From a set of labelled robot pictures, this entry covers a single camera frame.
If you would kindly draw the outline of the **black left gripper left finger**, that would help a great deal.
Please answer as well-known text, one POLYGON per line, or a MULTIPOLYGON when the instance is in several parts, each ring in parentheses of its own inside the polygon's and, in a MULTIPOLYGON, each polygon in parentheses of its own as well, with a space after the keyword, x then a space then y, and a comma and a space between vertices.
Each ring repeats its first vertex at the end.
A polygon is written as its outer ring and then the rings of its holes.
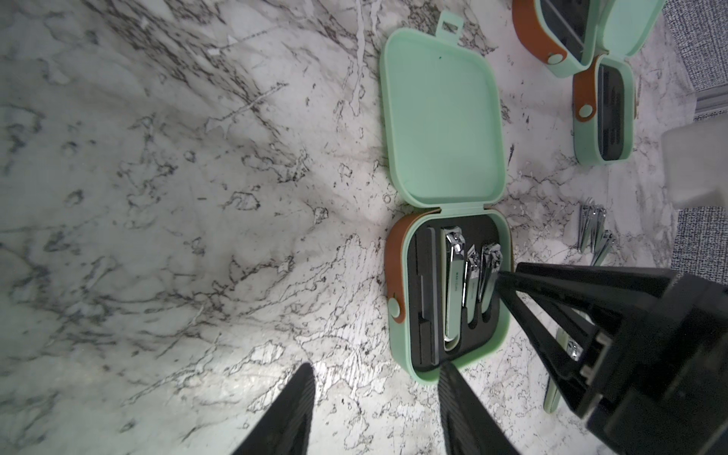
POLYGON ((305 455, 309 447, 315 401, 314 370, 310 363, 303 363, 232 453, 305 455))

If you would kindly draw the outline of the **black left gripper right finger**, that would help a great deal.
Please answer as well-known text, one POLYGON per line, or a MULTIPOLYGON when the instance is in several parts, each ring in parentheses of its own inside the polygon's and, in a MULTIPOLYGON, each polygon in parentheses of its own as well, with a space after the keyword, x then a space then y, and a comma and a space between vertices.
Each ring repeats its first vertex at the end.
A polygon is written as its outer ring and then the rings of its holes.
POLYGON ((440 367, 438 397, 447 454, 518 454, 450 362, 440 367))

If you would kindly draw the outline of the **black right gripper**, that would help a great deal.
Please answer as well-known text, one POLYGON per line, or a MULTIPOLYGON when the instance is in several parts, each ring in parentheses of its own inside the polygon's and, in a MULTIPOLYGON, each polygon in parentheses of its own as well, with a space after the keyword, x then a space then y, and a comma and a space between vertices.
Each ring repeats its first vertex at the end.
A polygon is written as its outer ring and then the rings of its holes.
POLYGON ((567 406, 592 406, 585 358, 567 354, 524 302, 529 298, 587 354, 595 319, 647 316, 587 429, 618 454, 727 451, 727 288, 695 276, 644 267, 521 263, 496 290, 527 335, 567 406))

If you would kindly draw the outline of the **small green nail clipper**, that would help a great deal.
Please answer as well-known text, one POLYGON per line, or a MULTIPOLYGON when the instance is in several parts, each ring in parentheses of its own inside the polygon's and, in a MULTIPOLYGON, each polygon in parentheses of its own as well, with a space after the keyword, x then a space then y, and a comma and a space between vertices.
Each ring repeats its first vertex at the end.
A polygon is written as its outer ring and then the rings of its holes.
POLYGON ((480 254, 475 245, 468 250, 468 270, 466 271, 466 298, 464 299, 464 307, 466 307, 466 322, 471 324, 475 316, 475 307, 478 301, 481 259, 480 254))

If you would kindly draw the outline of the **slanted green nail clipper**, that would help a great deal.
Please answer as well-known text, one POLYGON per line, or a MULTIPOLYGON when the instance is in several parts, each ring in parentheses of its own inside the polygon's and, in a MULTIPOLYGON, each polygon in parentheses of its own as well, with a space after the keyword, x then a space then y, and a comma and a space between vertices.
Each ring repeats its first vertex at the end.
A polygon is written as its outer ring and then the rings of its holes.
POLYGON ((502 247, 500 244, 488 244, 482 248, 481 255, 481 284, 479 298, 481 311, 485 314, 492 300, 497 275, 502 265, 502 247))

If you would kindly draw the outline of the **large green nail clipper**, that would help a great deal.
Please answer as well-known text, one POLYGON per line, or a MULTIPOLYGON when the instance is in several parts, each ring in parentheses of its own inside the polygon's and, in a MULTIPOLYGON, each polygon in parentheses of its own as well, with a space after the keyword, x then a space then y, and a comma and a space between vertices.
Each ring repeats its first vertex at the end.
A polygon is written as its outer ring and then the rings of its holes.
POLYGON ((444 340, 447 352, 452 351, 460 340, 461 316, 464 295, 464 235, 460 227, 444 229, 445 242, 445 308, 444 308, 444 340))

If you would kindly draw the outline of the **green nail kit case front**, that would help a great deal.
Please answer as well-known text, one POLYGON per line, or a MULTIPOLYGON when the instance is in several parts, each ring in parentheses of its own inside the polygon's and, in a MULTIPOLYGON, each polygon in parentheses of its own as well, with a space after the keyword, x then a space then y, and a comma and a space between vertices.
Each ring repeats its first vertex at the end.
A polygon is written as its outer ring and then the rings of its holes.
POLYGON ((440 14, 433 34, 400 28, 380 54, 380 88, 394 187, 413 213, 392 227, 385 248, 385 279, 392 357, 415 381, 434 384, 443 363, 464 367, 504 341, 509 314, 494 288, 483 314, 466 322, 466 269, 460 340, 447 352, 444 340, 444 229, 460 227, 464 255, 475 245, 502 247, 497 275, 513 265, 510 227, 495 208, 506 190, 500 94, 485 58, 460 45, 463 19, 440 14), (438 251, 439 363, 430 364, 430 322, 423 316, 423 234, 434 228, 438 251))

